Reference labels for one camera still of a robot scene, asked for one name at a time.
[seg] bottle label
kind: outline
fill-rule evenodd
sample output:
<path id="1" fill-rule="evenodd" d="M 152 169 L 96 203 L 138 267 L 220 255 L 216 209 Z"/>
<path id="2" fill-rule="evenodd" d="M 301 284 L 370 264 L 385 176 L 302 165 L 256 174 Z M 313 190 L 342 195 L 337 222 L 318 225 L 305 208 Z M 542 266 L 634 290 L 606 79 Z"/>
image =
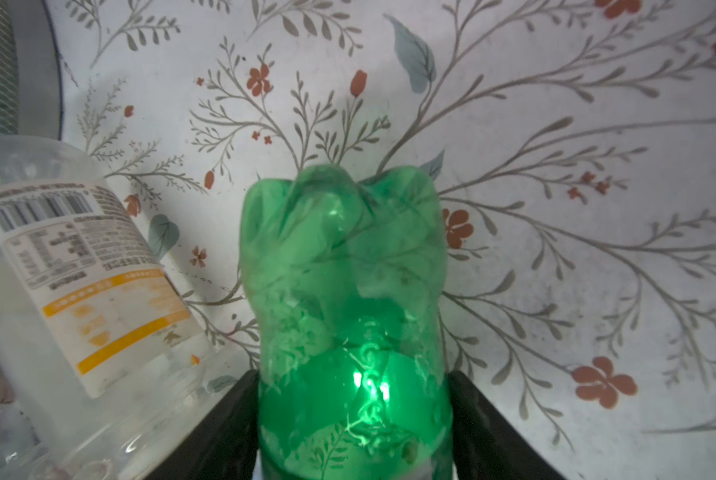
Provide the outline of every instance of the bottle label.
<path id="1" fill-rule="evenodd" d="M 104 180 L 0 187 L 0 247 L 91 398 L 201 333 Z"/>

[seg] yellow stripe on label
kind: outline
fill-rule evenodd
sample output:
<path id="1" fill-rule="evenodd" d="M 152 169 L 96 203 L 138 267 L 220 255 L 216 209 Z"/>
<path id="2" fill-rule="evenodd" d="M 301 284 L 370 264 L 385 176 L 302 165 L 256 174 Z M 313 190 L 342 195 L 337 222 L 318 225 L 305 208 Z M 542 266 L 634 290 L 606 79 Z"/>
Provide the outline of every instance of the yellow stripe on label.
<path id="1" fill-rule="evenodd" d="M 48 305 L 43 307 L 43 314 L 46 315 L 46 317 L 48 318 L 50 316 L 56 315 L 59 312 L 62 312 L 64 309 L 69 308 L 70 306 L 75 305 L 75 303 L 85 300 L 90 296 L 94 296 L 97 293 L 104 292 L 105 290 L 110 290 L 115 286 L 133 282 L 134 280 L 141 280 L 143 278 L 157 278 L 160 276 L 165 275 L 163 271 L 158 268 L 153 268 L 151 270 L 138 270 L 136 272 L 129 272 L 128 274 L 111 276 L 110 278 L 100 280 L 99 282 L 93 283 L 89 286 L 85 286 L 81 289 L 76 290 L 73 293 L 65 295 L 59 300 L 49 303 Z"/>
<path id="2" fill-rule="evenodd" d="M 86 357 L 84 360 L 81 360 L 80 363 L 76 365 L 76 367 L 78 368 L 78 371 L 81 373 L 81 375 L 85 375 L 91 370 L 94 370 L 94 368 L 100 366 L 105 360 L 108 360 L 114 355 L 129 348 L 136 342 L 152 335 L 153 333 L 163 328 L 166 328 L 169 325 L 188 318 L 190 318 L 190 312 L 188 312 L 187 310 L 180 310 L 179 312 L 174 312 L 169 315 L 162 316 L 161 318 L 153 320 L 150 323 L 146 323 L 145 325 L 142 325 L 136 330 L 133 330 L 126 335 L 123 335 L 121 338 L 110 342 L 103 348 Z"/>

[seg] plastic bottle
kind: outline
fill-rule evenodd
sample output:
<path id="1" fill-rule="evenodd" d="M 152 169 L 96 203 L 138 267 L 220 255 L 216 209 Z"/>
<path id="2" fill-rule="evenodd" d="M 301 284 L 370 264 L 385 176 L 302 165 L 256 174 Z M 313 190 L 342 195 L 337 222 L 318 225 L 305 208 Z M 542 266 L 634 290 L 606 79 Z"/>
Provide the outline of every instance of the plastic bottle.
<path id="1" fill-rule="evenodd" d="M 54 458 L 157 465 L 197 421 L 175 413 L 196 403 L 202 333 L 91 158 L 0 137 L 0 365 Z"/>
<path id="2" fill-rule="evenodd" d="M 249 190 L 241 277 L 260 325 L 266 478 L 451 477 L 443 235 L 417 168 L 356 184 L 318 166 Z"/>

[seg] tablecloth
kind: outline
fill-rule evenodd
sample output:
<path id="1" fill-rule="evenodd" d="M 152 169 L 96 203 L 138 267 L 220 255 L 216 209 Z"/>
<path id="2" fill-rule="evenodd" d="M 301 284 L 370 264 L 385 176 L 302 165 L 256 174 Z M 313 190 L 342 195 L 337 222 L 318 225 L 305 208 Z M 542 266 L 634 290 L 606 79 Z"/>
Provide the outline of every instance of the tablecloth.
<path id="1" fill-rule="evenodd" d="M 440 336 L 570 479 L 716 478 L 716 1 L 48 0 L 62 139 L 259 362 L 259 178 L 435 179 Z"/>

